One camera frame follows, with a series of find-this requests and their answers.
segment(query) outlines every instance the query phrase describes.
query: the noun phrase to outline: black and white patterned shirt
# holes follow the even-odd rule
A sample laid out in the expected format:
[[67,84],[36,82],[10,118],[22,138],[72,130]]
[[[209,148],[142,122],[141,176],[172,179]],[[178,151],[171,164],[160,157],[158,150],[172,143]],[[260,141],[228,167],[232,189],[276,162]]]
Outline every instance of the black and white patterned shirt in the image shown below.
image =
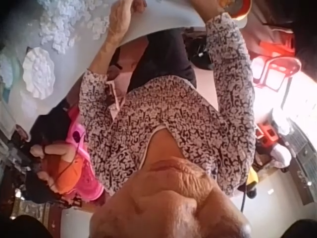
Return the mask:
[[164,125],[186,159],[204,169],[228,195],[253,162],[255,122],[250,59],[227,13],[206,24],[219,111],[178,76],[154,78],[126,95],[114,120],[106,105],[106,76],[86,71],[79,108],[96,177],[113,195],[142,162],[152,132]]

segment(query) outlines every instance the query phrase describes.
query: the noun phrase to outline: woman's neck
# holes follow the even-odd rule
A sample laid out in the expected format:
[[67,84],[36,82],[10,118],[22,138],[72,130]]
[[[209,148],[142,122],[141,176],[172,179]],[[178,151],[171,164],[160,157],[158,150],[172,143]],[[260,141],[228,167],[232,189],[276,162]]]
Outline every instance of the woman's neck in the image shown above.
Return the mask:
[[143,167],[170,157],[185,158],[168,129],[157,131],[148,145]]

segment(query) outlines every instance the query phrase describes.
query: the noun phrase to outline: woman's chin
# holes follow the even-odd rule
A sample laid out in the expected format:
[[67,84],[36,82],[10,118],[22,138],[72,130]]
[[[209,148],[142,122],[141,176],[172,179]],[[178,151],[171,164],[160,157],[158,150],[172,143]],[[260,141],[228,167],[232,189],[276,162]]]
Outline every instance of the woman's chin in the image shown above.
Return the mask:
[[132,196],[152,196],[162,191],[174,191],[198,203],[205,200],[217,186],[202,169],[187,160],[162,160],[138,171],[132,178]]

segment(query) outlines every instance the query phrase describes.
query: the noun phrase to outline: sleeve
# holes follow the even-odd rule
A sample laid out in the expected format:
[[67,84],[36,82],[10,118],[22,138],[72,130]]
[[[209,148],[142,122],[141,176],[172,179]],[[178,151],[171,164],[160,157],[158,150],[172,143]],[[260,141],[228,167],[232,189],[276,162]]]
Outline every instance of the sleeve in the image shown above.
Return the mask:
[[228,138],[231,160],[222,162],[220,179],[228,184],[225,174],[230,171],[234,178],[229,187],[235,190],[246,181],[255,152],[251,62],[242,34],[228,13],[209,20],[206,28],[219,113],[225,122],[221,130]]
[[86,130],[85,140],[95,172],[104,159],[107,130],[112,124],[108,105],[113,99],[112,86],[105,75],[86,71],[83,75],[79,94],[79,111]]

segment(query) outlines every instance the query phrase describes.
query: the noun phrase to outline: white paper shapes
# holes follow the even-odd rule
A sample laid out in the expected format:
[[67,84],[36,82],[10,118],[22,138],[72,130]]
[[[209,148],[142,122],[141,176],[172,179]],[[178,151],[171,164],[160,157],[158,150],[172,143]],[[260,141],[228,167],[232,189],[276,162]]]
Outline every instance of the white paper shapes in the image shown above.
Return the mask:
[[[108,7],[103,0],[37,0],[44,12],[40,19],[41,44],[53,42],[52,48],[59,54],[73,47],[72,41],[75,24],[83,19],[81,26],[92,18],[92,12],[99,7]],[[95,18],[87,24],[93,30],[93,39],[97,40],[106,32],[108,18]]]
[[38,0],[44,8],[40,19],[41,44],[53,41],[53,49],[64,54],[72,46],[69,40],[74,32],[74,25],[84,16],[84,0]]
[[5,88],[10,88],[13,83],[13,68],[11,60],[3,53],[0,54],[0,76]]
[[47,51],[40,47],[31,49],[22,65],[26,89],[33,97],[45,99],[53,93],[54,63]]

